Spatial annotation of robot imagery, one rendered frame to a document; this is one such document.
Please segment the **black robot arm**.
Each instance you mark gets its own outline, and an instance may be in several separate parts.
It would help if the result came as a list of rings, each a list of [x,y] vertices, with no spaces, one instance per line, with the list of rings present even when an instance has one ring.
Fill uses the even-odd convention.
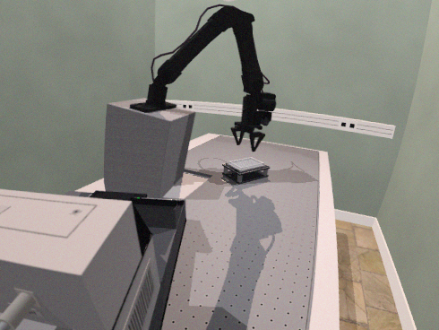
[[[241,60],[241,78],[244,92],[249,93],[243,98],[242,109],[245,111],[258,109],[257,111],[260,113],[254,112],[254,126],[260,126],[261,124],[267,126],[272,115],[272,112],[269,111],[276,108],[276,95],[270,92],[261,92],[264,86],[263,74],[255,51],[252,22],[254,22],[254,16],[251,13],[229,6],[219,9],[213,18],[210,17],[174,56],[169,61],[166,60],[167,62],[165,61],[162,67],[159,68],[158,76],[153,80],[153,84],[149,86],[147,100],[143,103],[130,104],[130,109],[149,113],[176,108],[176,104],[166,102],[168,91],[166,84],[173,83],[187,65],[221,32],[232,28]],[[234,24],[236,24],[236,27]],[[164,104],[164,101],[166,104]]]

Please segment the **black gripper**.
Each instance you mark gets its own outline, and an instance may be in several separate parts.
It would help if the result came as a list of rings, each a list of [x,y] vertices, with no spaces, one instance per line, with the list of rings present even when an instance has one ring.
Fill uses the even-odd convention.
[[[257,110],[252,110],[252,111],[246,110],[245,111],[244,109],[242,109],[241,122],[235,122],[235,124],[234,124],[235,127],[230,128],[233,136],[235,137],[237,145],[241,144],[241,141],[243,139],[245,132],[249,134],[252,152],[256,151],[259,143],[265,137],[264,133],[254,132],[255,128],[257,128],[259,130],[263,129],[263,126],[254,126],[254,112],[257,112]],[[237,139],[237,133],[236,133],[237,131],[241,131],[239,141]],[[255,137],[258,137],[258,141],[257,141],[256,145],[254,146],[254,138]]]

